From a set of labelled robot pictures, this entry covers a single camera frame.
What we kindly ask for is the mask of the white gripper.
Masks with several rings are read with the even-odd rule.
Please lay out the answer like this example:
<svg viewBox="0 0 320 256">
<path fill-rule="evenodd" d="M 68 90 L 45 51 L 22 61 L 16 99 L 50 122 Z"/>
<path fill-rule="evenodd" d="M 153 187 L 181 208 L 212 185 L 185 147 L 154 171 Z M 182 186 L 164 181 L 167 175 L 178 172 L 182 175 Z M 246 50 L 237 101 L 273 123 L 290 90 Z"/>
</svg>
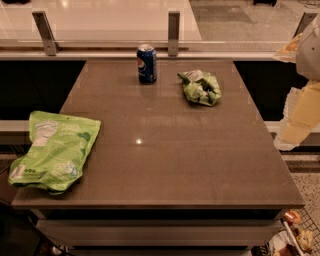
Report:
<svg viewBox="0 0 320 256">
<path fill-rule="evenodd" d="M 284 63 L 295 63 L 297 72 L 309 81 L 302 89 L 292 87 L 287 95 L 274 139 L 278 150 L 290 151 L 299 146 L 320 124 L 320 16 L 280 48 L 273 58 Z"/>
</svg>

